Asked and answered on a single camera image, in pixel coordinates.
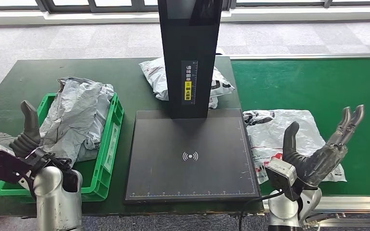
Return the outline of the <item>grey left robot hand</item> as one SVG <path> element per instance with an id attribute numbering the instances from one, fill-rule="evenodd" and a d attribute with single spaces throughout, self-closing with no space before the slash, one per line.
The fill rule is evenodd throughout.
<path id="1" fill-rule="evenodd" d="M 0 145 L 25 158 L 40 145 L 40 127 L 35 107 L 29 101 L 22 101 L 20 107 L 24 115 L 23 131 L 16 137 L 0 132 Z"/>

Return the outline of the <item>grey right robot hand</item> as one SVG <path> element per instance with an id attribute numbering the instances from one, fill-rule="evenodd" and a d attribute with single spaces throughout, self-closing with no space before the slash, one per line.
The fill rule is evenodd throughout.
<path id="1" fill-rule="evenodd" d="M 342 119 L 328 141 L 311 156 L 296 150 L 296 134 L 299 124 L 294 121 L 285 130 L 282 160 L 293 165 L 297 177 L 310 187 L 317 187 L 343 160 L 348 152 L 346 144 L 364 118 L 365 106 L 358 105 L 354 112 L 350 107 L 342 111 Z"/>

